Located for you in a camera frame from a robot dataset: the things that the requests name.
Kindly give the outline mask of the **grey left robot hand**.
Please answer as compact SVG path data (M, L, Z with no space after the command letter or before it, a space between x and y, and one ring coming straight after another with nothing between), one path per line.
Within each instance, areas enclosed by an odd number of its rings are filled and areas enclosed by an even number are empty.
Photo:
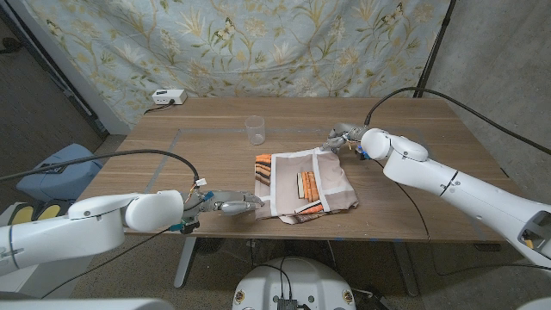
M184 203L184 217L198 213L221 211L224 215L236 215L260 208L264 202L246 191L215 190L202 193L195 191Z

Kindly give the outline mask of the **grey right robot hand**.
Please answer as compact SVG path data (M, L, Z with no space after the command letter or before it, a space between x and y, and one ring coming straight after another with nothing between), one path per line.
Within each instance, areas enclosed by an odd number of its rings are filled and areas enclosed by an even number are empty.
M365 126L357 126L348 123L337 123L329 132L326 141L319 148L321 151L337 153L348 142L360 142L368 131Z

